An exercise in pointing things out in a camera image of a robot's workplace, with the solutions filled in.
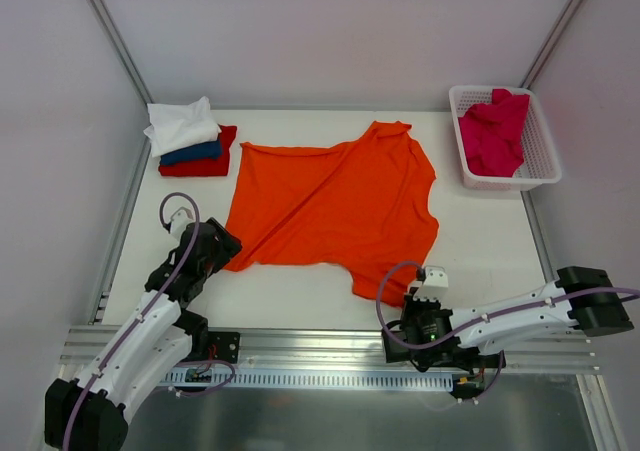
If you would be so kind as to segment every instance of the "folded red cloth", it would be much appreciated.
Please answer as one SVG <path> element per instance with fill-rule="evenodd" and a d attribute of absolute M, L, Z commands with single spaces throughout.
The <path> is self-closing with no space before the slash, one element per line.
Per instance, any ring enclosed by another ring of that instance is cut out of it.
<path fill-rule="evenodd" d="M 162 176 L 173 177 L 197 177 L 197 176 L 226 176 L 229 174 L 229 162 L 231 153 L 229 148 L 236 139 L 236 126 L 220 126 L 218 141 L 222 146 L 222 155 L 219 158 L 203 158 L 194 161 L 184 161 L 170 166 L 158 166 Z"/>
<path fill-rule="evenodd" d="M 529 95 L 494 89 L 492 104 L 474 104 L 459 119 L 467 165 L 479 176 L 512 177 L 524 163 L 520 140 Z"/>

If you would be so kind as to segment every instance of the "white table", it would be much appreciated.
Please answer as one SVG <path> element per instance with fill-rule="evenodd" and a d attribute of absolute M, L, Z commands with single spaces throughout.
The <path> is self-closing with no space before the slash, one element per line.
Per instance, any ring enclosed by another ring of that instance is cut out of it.
<path fill-rule="evenodd" d="M 462 186 L 449 113 L 370 111 L 214 112 L 221 124 L 237 125 L 231 168 L 225 178 L 163 178 L 150 158 L 105 310 L 104 324 L 122 324 L 132 312 L 149 273 L 177 242 L 160 227 L 158 206 L 172 191 L 191 195 L 202 219 L 225 223 L 240 167 L 239 143 L 327 147 L 359 138 L 372 121 L 403 121 L 436 170 L 430 213 L 440 222 L 427 262 L 449 275 L 447 307 L 475 306 L 530 291 L 544 283 L 519 193 L 468 190 Z M 185 204 L 174 198 L 166 216 Z M 374 303 L 351 293 L 351 277 L 338 266 L 253 265 L 209 278 L 191 310 L 210 326 L 291 329 L 378 329 Z M 399 310 L 385 306 L 391 320 Z"/>

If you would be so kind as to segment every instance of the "orange cloth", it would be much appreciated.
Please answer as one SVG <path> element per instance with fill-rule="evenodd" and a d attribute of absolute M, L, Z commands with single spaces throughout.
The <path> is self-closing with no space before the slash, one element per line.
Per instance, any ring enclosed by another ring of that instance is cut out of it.
<path fill-rule="evenodd" d="M 400 261 L 422 263 L 438 233 L 428 211 L 435 172 L 410 128 L 374 122 L 357 141 L 331 148 L 242 143 L 226 225 L 242 251 L 225 269 L 339 264 L 355 294 L 375 299 L 387 271 Z M 398 271 L 382 300 L 402 306 L 413 279 L 411 269 Z"/>

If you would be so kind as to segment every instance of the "stack of folded clothes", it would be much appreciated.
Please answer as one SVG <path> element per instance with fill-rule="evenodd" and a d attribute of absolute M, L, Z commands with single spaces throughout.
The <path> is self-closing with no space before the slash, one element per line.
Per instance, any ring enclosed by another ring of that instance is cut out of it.
<path fill-rule="evenodd" d="M 229 148 L 235 126 L 219 126 L 209 99 L 188 106 L 149 104 L 151 126 L 144 134 L 151 141 L 151 155 L 160 156 L 162 176 L 226 176 Z"/>

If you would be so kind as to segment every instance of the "gray floor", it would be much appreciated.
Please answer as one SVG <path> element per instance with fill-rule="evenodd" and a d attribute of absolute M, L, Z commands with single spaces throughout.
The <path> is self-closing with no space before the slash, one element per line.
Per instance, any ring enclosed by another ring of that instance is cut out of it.
<path fill-rule="evenodd" d="M 124 449 L 595 451 L 570 376 L 503 376 L 478 405 L 409 392 L 226 389 L 151 396 Z"/>

